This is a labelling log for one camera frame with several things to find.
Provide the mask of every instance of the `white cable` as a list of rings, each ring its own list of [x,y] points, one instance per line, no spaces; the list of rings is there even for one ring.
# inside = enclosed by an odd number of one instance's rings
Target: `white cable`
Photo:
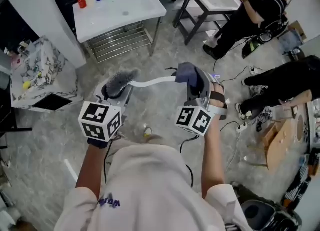
[[[145,81],[145,82],[132,81],[129,84],[132,85],[133,87],[144,88],[144,87],[149,87],[149,86],[164,83],[164,82],[175,82],[175,81],[176,81],[175,76],[166,76],[166,77],[160,77],[160,78],[150,80],[150,81]]]
[[[228,166],[226,167],[226,169],[225,169],[225,172],[224,172],[224,173],[227,173],[227,171],[228,171],[228,169],[229,169],[229,167],[230,167],[231,163],[233,162],[233,160],[234,160],[234,159],[235,159],[235,157],[236,157],[236,154],[238,153],[238,142],[239,142],[239,139],[240,139],[241,134],[242,134],[242,132],[239,134],[238,138],[236,139],[235,152],[234,152],[234,154],[233,154],[233,156],[232,156],[231,161],[229,162]]]

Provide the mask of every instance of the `electrical outlet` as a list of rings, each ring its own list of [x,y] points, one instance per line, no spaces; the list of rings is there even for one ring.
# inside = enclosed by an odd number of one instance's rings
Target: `electrical outlet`
[[[246,130],[248,128],[248,124],[244,123],[242,125],[240,125],[240,127],[238,126],[236,128],[236,132],[237,133],[242,133],[244,130]]]
[[[250,67],[250,74],[252,76],[258,75],[259,74],[259,70],[256,67],[252,66],[252,67]]]

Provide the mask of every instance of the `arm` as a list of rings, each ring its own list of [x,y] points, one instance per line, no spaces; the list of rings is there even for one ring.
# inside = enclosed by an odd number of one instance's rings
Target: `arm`
[[[97,199],[100,196],[101,172],[105,155],[105,148],[100,149],[91,144],[89,145],[75,186],[76,188],[84,187],[90,189]]]
[[[248,14],[250,20],[254,24],[259,24],[264,22],[265,20],[252,8],[250,2],[248,0],[243,0],[243,5],[246,10],[246,13]]]
[[[211,85],[211,90],[224,95],[223,88],[218,85]],[[210,104],[222,108],[224,104],[218,100],[210,100]],[[222,164],[220,149],[220,115],[215,115],[204,136],[204,154],[202,163],[202,198],[206,198],[208,190],[216,185],[225,183],[225,172]]]
[[[284,107],[295,107],[297,105],[305,104],[312,101],[312,92],[310,89],[300,93],[293,100],[288,102],[283,102],[279,100],[280,104]]]

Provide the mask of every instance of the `person sitting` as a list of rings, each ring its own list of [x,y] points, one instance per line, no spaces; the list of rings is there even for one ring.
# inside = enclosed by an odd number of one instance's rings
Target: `person sitting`
[[[240,0],[239,9],[222,28],[218,40],[215,36],[203,50],[215,60],[223,58],[236,42],[260,34],[261,29],[278,20],[287,7],[287,0]]]

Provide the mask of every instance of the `strap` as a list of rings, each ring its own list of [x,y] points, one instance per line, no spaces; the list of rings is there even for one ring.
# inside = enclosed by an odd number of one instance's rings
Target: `strap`
[[[227,112],[228,112],[228,109],[227,108],[217,107],[217,106],[214,106],[214,105],[209,105],[208,112],[210,114],[214,114],[214,115],[226,116]]]
[[[285,11],[284,3],[281,0],[273,0],[273,1],[275,1],[279,5],[279,8],[280,8],[280,15],[279,16],[281,16]]]
[[[222,95],[222,94],[219,93],[219,92],[216,92],[216,91],[211,91],[211,93],[210,93],[210,99],[211,99],[211,100],[220,101],[220,102],[222,102],[222,103],[225,103],[225,102],[226,102],[225,96]]]

